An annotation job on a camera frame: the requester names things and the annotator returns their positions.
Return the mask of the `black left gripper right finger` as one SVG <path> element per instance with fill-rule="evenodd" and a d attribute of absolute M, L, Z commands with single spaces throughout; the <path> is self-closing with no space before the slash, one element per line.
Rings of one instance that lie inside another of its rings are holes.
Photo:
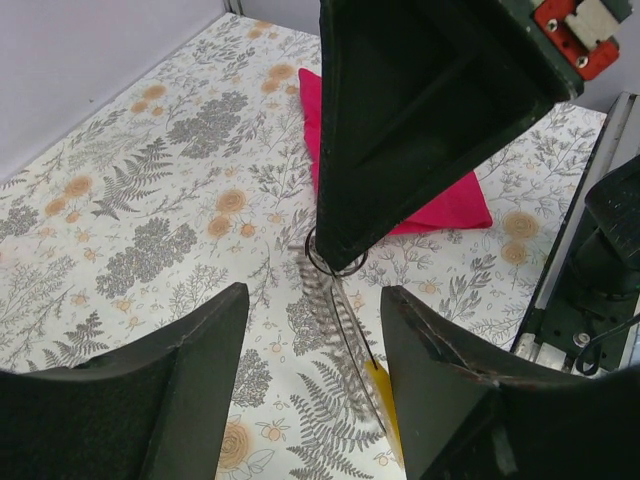
<path fill-rule="evenodd" d="M 386 287 L 381 323 L 410 479 L 635 479 L 639 370 L 597 379 L 504 351 Z"/>

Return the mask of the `large keyring with yellow grip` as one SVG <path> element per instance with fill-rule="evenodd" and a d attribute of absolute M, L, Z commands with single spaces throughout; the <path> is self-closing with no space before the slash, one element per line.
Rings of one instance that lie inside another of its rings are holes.
<path fill-rule="evenodd" d="M 315 231 L 304 243 L 290 248 L 301 277 L 302 292 L 337 369 L 346 397 L 361 421 L 374 421 L 386 437 L 401 468 L 405 467 L 390 375 L 374 356 L 362 325 L 344 290 L 344 280 L 361 269 L 368 255 L 362 254 L 345 269 L 331 268 L 317 252 Z"/>

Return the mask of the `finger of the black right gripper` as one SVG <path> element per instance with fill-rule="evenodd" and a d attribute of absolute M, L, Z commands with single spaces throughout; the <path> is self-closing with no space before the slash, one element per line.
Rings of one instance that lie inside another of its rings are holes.
<path fill-rule="evenodd" d="M 530 1 L 325 1 L 316 248 L 342 270 L 570 95 Z"/>

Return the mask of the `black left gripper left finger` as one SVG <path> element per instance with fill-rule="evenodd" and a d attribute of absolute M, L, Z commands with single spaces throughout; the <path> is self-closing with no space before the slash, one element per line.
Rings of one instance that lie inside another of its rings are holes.
<path fill-rule="evenodd" d="M 249 311 L 235 283 L 73 368 L 1 375 L 5 479 L 211 479 Z"/>

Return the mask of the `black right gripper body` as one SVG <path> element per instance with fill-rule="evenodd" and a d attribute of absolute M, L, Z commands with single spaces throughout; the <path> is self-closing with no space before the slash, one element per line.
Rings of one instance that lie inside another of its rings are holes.
<path fill-rule="evenodd" d="M 534 71 L 561 84 L 557 97 L 573 100 L 620 57 L 615 35 L 633 14 L 630 1 L 501 1 L 541 65 Z"/>

